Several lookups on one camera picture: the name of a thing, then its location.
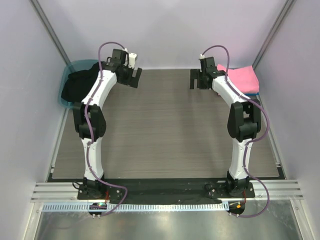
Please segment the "black t shirt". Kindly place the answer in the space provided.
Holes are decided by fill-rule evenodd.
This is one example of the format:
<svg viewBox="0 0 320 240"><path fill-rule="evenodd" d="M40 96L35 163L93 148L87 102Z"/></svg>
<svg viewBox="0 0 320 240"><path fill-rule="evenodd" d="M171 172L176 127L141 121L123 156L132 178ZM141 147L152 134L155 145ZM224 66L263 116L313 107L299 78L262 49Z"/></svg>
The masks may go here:
<svg viewBox="0 0 320 240"><path fill-rule="evenodd" d="M99 72L99 63L96 62L90 69L68 74L62 89L61 98L72 104L81 102L95 84Z"/></svg>

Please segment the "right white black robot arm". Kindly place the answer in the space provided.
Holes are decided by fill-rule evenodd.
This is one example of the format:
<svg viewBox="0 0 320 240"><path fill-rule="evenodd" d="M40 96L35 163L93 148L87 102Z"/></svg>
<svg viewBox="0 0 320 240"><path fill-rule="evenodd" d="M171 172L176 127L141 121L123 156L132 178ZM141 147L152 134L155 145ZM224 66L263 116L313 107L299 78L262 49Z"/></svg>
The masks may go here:
<svg viewBox="0 0 320 240"><path fill-rule="evenodd" d="M261 110L257 100L249 100L226 76L218 70L213 57L199 57L200 69L190 70L189 88L213 90L229 107L227 131L232 138L231 165L227 171L225 191L231 198L241 196L249 188L248 164L254 140L261 130Z"/></svg>

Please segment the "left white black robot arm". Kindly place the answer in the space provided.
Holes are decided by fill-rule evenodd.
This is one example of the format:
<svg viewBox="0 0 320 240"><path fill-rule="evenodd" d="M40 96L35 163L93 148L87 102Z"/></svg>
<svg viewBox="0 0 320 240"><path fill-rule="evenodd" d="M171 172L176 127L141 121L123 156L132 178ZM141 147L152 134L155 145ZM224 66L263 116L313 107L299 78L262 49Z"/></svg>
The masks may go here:
<svg viewBox="0 0 320 240"><path fill-rule="evenodd" d="M79 200L102 199L107 193L102 167L102 139L107 129L103 105L115 84L137 88L142 69L135 69L137 54L127 49L114 49L106 61L97 62L96 80L80 101L73 105L75 131L78 133L85 159L85 173L79 185Z"/></svg>

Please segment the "pink folded t shirt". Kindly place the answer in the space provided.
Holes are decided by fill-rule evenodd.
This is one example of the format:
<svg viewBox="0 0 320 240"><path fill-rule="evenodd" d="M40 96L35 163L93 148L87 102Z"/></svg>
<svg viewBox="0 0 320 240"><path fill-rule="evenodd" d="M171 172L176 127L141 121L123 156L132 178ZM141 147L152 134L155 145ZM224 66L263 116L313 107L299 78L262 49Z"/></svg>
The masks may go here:
<svg viewBox="0 0 320 240"><path fill-rule="evenodd" d="M228 70L228 79L242 93L257 93L260 90L259 80L252 66Z"/></svg>

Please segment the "blue folded t shirt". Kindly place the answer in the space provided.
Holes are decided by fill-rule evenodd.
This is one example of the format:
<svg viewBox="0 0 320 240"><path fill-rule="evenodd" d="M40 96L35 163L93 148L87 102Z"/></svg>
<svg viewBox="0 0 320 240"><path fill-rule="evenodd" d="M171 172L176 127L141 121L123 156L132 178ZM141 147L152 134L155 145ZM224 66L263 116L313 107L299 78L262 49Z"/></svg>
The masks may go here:
<svg viewBox="0 0 320 240"><path fill-rule="evenodd" d="M245 95L246 96L248 96L248 97L253 97L253 96L259 96L260 94L259 94L259 92L254 92L254 93L245 93Z"/></svg>

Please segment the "teal plastic basket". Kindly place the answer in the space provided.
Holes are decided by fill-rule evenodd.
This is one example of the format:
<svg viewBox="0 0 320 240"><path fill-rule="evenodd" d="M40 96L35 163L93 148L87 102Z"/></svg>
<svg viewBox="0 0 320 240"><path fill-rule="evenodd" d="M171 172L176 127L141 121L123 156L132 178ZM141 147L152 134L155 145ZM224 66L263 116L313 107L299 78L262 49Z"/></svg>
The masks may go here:
<svg viewBox="0 0 320 240"><path fill-rule="evenodd" d="M75 102L81 102L90 92L99 73L97 59L75 60L63 71L58 102L67 109L72 109Z"/></svg>

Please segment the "right aluminium corner post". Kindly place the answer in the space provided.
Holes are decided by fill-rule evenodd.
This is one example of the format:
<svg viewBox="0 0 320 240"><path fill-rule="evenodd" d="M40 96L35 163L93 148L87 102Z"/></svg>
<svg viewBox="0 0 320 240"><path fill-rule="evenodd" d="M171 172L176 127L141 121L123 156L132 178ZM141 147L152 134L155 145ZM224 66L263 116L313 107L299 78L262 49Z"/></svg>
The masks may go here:
<svg viewBox="0 0 320 240"><path fill-rule="evenodd" d="M255 58L255 60L253 61L252 67L255 70L257 68L257 66L259 65L260 61L262 60L264 54L266 53L268 47L271 45L272 41L274 40L274 38L276 37L278 31L280 30L283 22L285 21L286 17L288 16L288 14L290 13L292 7L294 6L294 4L296 3L296 0L286 0L279 12L279 14L277 15L272 27L270 28L265 40L263 41L263 44Z"/></svg>

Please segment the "aluminium corner post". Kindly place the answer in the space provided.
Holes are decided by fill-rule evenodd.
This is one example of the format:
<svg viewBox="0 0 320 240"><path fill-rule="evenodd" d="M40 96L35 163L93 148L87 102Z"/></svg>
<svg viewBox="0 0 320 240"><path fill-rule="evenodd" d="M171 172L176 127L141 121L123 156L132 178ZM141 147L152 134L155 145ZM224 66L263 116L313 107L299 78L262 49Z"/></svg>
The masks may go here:
<svg viewBox="0 0 320 240"><path fill-rule="evenodd" d="M55 45L58 53L62 57L63 61L66 65L69 65L71 63L70 58L68 57L61 41L59 40L50 20L48 19L45 11L43 10L40 2L38 0L30 0L30 4L32 5L34 11L38 15L41 23L43 24L45 30L47 31L50 39L52 40L53 44Z"/></svg>
<svg viewBox="0 0 320 240"><path fill-rule="evenodd" d="M268 47L271 45L272 41L274 40L274 38L276 37L278 31L280 30L283 22L285 21L286 17L288 16L288 14L290 13L292 7L294 6L294 4L296 3L296 0L286 0L279 12L279 14L277 15L272 27L270 28L265 40L263 41L263 44L255 58L255 60L253 61L252 67L255 70L257 68L257 66L259 65L260 61L262 60L264 54L266 53Z"/></svg>

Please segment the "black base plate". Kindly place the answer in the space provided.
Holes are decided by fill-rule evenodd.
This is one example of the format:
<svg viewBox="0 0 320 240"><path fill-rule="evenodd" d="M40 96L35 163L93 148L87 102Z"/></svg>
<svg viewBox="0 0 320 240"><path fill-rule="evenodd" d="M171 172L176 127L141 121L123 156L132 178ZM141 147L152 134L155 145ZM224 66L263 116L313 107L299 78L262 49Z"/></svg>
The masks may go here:
<svg viewBox="0 0 320 240"><path fill-rule="evenodd" d="M79 200L109 200L112 204L191 205L218 204L221 199L255 197L251 182L245 188L231 189L226 178L109 178L109 186L97 180L74 181Z"/></svg>

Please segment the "left aluminium corner post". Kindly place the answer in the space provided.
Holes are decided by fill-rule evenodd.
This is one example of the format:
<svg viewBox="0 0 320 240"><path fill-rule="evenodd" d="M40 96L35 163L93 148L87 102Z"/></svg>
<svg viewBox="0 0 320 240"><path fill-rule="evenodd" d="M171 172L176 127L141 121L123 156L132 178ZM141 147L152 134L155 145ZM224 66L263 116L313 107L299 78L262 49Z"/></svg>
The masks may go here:
<svg viewBox="0 0 320 240"><path fill-rule="evenodd" d="M45 11L43 10L40 2L38 0L30 0L30 4L32 5L34 11L38 15L41 23L43 24L45 30L47 31L50 39L52 40L53 44L55 45L58 53L62 57L63 61L66 65L69 65L71 63L70 58L68 57L61 41L59 40L50 20L48 19Z"/></svg>

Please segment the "aluminium rail beam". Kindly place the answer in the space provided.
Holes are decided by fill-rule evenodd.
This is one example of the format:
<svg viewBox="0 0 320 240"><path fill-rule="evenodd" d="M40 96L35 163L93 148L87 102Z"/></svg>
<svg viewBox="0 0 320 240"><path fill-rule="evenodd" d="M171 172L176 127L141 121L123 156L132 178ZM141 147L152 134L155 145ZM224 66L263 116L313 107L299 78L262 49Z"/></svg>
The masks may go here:
<svg viewBox="0 0 320 240"><path fill-rule="evenodd" d="M247 198L265 200L282 199L302 199L303 194L296 180L272 179L258 182L250 181L254 188L255 197ZM77 199L78 190L73 187L71 182L38 182L35 185L32 194L32 201L36 202L58 202L58 201L74 201ZM239 198L222 198L228 201L242 200Z"/></svg>

